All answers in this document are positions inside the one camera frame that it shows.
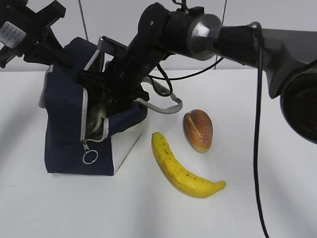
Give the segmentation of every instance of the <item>zipper pull ring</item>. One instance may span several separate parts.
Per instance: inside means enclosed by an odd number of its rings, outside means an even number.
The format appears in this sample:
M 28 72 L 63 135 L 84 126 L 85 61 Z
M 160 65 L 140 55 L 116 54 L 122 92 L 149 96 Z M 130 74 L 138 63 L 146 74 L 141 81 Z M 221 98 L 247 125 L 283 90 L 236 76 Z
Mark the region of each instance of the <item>zipper pull ring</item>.
M 90 150 L 90 148 L 89 148 L 89 146 L 88 146 L 86 140 L 83 141 L 83 147 L 84 147 L 84 150 L 85 150 L 85 153 L 84 153 L 84 155 L 83 155 L 83 163 L 84 163 L 85 165 L 91 165 L 91 164 L 93 164 L 94 162 L 96 162 L 96 160 L 98 159 L 98 151 L 97 151 L 97 150 Z M 95 158 L 94 158 L 92 161 L 87 162 L 86 159 L 85 159 L 85 157 L 86 157 L 86 155 L 88 155 L 89 153 L 95 153 L 96 156 L 95 156 Z

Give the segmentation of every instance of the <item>bag handle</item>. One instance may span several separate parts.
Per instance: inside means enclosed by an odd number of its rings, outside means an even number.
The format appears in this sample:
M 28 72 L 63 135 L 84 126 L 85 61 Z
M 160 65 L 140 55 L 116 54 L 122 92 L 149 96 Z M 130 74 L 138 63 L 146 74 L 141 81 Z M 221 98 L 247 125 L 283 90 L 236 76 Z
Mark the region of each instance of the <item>bag handle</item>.
M 145 77 L 143 79 L 143 82 L 149 83 L 150 85 L 152 85 L 152 81 L 149 77 Z M 163 85 L 161 85 L 160 83 L 156 82 L 155 80 L 153 80 L 153 83 L 155 84 L 155 87 L 157 88 L 157 90 L 160 91 L 161 93 L 169 93 L 169 90 L 167 88 L 165 88 Z M 180 110 L 182 110 L 182 108 L 183 108 L 182 100 L 177 98 L 174 93 L 172 93 L 170 95 L 170 98 L 171 98 L 171 100 L 176 102 L 177 105 L 171 106 L 171 107 L 166 108 L 166 109 L 159 108 L 159 107 L 143 100 L 142 98 L 138 98 L 134 101 L 138 102 L 138 103 L 142 104 L 143 106 L 147 107 L 148 109 L 151 109 L 151 110 L 153 110 L 157 113 L 160 113 L 160 114 L 175 114 L 175 113 L 179 112 Z

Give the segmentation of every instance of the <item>silver ring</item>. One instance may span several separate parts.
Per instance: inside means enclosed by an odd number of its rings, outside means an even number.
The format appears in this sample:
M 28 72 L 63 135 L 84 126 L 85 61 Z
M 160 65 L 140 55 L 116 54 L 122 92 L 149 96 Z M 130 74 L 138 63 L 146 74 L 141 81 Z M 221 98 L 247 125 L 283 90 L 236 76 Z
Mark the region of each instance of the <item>silver ring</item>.
M 96 154 L 96 157 L 95 157 L 95 159 L 94 159 L 92 162 L 86 162 L 85 157 L 86 157 L 86 155 L 88 155 L 88 154 L 91 153 L 91 152 L 94 152 L 94 153 Z M 98 159 L 98 151 L 97 151 L 97 150 L 88 150 L 88 151 L 86 151 L 86 152 L 84 153 L 84 155 L 83 155 L 83 163 L 84 163 L 85 165 L 91 165 L 91 164 L 93 164 L 94 162 L 96 162 L 97 159 Z

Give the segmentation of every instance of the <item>white wall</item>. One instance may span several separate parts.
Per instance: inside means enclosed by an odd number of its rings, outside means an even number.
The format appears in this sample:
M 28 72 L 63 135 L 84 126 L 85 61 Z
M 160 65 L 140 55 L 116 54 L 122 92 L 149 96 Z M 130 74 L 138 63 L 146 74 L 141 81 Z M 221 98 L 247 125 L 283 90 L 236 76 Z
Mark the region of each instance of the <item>white wall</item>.
M 29 0 L 28 6 L 34 11 L 42 9 L 52 0 Z M 96 43 L 100 35 L 106 35 L 124 44 L 129 44 L 137 32 L 137 25 L 143 10 L 155 0 L 81 0 L 91 42 Z M 171 0 L 157 0 L 169 10 L 176 6 Z M 64 46 L 74 37 L 84 38 L 84 30 L 78 0 L 60 0 L 66 7 L 66 16 L 53 25 L 53 31 Z M 204 6 L 206 13 L 222 18 L 225 0 L 188 0 L 188 6 Z M 224 24 L 244 25 L 259 21 L 264 28 L 317 31 L 317 1 L 302 0 L 228 0 Z M 171 56 L 162 63 L 165 69 L 202 69 L 214 62 L 197 61 L 183 56 Z M 6 69 L 0 71 L 44 70 L 46 66 L 25 63 L 14 59 Z M 221 62 L 218 69 L 244 68 L 229 60 Z
M 317 31 L 316 9 L 315 0 L 228 0 L 224 25 L 247 25 L 258 21 L 263 28 Z M 225 59 L 217 68 L 242 67 Z

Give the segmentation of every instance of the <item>gray strap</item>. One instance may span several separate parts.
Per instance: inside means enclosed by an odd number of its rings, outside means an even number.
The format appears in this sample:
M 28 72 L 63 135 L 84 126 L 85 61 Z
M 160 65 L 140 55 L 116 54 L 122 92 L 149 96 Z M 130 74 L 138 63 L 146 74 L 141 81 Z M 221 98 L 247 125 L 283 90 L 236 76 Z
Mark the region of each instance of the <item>gray strap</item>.
M 149 77 L 146 77 L 143 79 L 143 82 L 145 83 L 149 83 L 152 85 L 151 79 Z M 156 82 L 155 80 L 153 80 L 157 90 L 159 90 L 161 93 L 169 93 L 169 90 L 167 88 L 165 88 L 163 85 L 161 85 L 160 83 Z M 183 102 L 182 100 L 180 100 L 179 98 L 176 97 L 176 95 L 174 93 L 172 93 L 170 95 L 171 100 L 173 100 L 174 102 L 177 103 L 177 105 L 171 106 L 169 108 L 163 109 L 163 108 L 159 108 L 141 98 L 138 98 L 135 100 L 135 102 L 139 102 L 140 104 L 144 105 L 145 107 L 157 112 L 157 113 L 161 113 L 161 114 L 174 114 L 179 112 L 180 110 L 182 110 L 183 108 Z
M 100 50 L 96 50 L 93 56 L 90 58 L 86 66 L 84 67 L 84 70 L 88 70 L 90 66 L 94 63 L 94 61 L 97 59 L 98 55 L 100 54 Z

